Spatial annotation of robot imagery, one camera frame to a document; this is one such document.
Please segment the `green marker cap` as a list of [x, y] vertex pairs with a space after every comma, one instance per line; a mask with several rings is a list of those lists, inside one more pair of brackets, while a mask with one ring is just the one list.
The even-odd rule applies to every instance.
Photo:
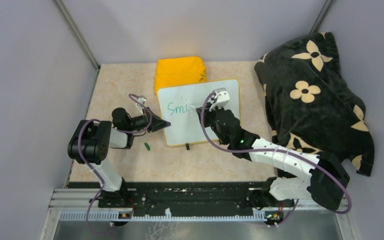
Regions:
[[146, 149], [147, 149], [148, 151], [151, 150], [151, 147], [150, 147], [150, 145], [149, 145], [147, 142], [145, 142], [144, 145], [145, 145], [145, 147], [146, 147]]

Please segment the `yellow-framed whiteboard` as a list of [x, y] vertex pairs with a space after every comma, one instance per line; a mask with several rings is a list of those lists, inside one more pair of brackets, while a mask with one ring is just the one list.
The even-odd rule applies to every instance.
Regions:
[[161, 118], [171, 123], [171, 126], [163, 129], [168, 146], [184, 146], [207, 141], [198, 114], [189, 111], [189, 105], [202, 107], [206, 97], [220, 88], [226, 88], [230, 96], [225, 108], [232, 110], [235, 117], [240, 119], [240, 83], [237, 79], [206, 81], [158, 90]]

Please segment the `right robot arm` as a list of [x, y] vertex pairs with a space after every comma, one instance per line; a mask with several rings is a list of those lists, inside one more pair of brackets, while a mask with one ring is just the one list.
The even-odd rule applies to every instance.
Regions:
[[325, 151], [305, 153], [274, 144], [243, 129], [231, 110], [211, 111], [207, 107], [198, 107], [195, 112], [204, 136], [208, 137], [206, 128], [209, 127], [221, 144], [228, 145], [223, 148], [209, 140], [216, 149], [293, 175], [292, 178], [275, 178], [262, 191], [261, 199], [267, 206], [289, 199], [313, 200], [337, 214], [351, 211], [353, 202], [347, 191], [350, 177], [334, 154]]

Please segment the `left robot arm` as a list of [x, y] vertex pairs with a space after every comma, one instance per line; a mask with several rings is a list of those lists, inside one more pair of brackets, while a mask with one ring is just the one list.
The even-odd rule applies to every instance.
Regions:
[[92, 200], [97, 201], [100, 208], [124, 207], [132, 202], [125, 179], [109, 160], [109, 149], [129, 150], [136, 133], [153, 133], [171, 126], [149, 107], [142, 107], [140, 111], [141, 115], [132, 117], [118, 107], [112, 111], [111, 121], [81, 120], [68, 143], [68, 156], [88, 166], [98, 179], [98, 196]]

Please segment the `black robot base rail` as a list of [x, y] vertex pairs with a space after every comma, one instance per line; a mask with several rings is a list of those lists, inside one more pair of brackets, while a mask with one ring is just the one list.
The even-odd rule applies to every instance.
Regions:
[[128, 217], [220, 219], [251, 217], [264, 208], [292, 207], [294, 200], [279, 201], [269, 193], [267, 181], [247, 182], [127, 182], [115, 192], [102, 191], [99, 208], [127, 208]]

